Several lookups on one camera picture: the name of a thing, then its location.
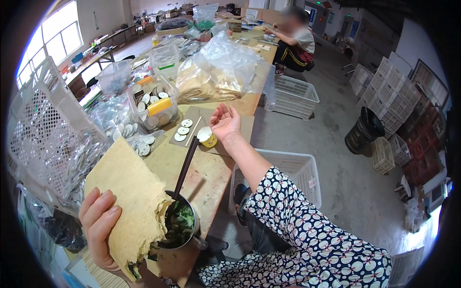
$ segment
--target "track pants with yellow stripes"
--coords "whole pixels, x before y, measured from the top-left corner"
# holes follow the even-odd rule
[[[310,71],[314,67],[313,62],[301,60],[294,46],[290,46],[282,40],[278,41],[278,48],[272,64],[275,63],[283,64],[296,72]]]

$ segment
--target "white t-shirt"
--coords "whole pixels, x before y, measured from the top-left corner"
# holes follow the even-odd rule
[[[314,34],[307,27],[301,28],[298,32],[295,33],[296,41],[298,41],[299,46],[304,49],[307,53],[314,54],[315,52],[315,39]]]

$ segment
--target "black trash bin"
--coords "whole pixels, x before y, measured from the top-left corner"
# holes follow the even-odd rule
[[[385,135],[384,126],[373,111],[362,107],[357,123],[352,127],[344,138],[350,152],[361,154],[364,148],[375,141],[378,137]]]

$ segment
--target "hand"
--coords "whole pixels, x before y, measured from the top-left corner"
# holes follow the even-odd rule
[[[268,35],[272,35],[274,34],[275,31],[270,29],[269,27],[267,27],[266,29],[264,29],[264,34],[268,34]]]
[[[213,112],[209,123],[213,134],[223,143],[229,137],[240,135],[241,125],[242,120],[237,110],[231,106],[229,111],[223,103]]]
[[[122,208],[114,203],[111,190],[107,190],[100,196],[99,189],[94,188],[85,197],[78,218],[85,229],[89,251],[93,262],[100,268],[119,276],[120,267],[109,254],[107,236],[122,214]]]

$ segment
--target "chopsticks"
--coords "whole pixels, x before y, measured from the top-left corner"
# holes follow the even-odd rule
[[[181,187],[183,186],[184,179],[186,178],[187,170],[189,169],[190,162],[192,161],[192,158],[195,153],[195,149],[197,148],[197,145],[199,144],[199,139],[197,136],[194,136],[192,138],[192,144],[190,144],[189,150],[187,150],[186,154],[186,159],[184,160],[183,167],[181,169],[181,173],[179,173],[179,179],[176,183],[176,188],[174,190],[174,195],[173,195],[173,200],[178,200],[179,198],[179,191],[181,190]],[[170,208],[168,208],[168,216],[170,213],[173,212],[173,207],[174,205],[171,204]]]

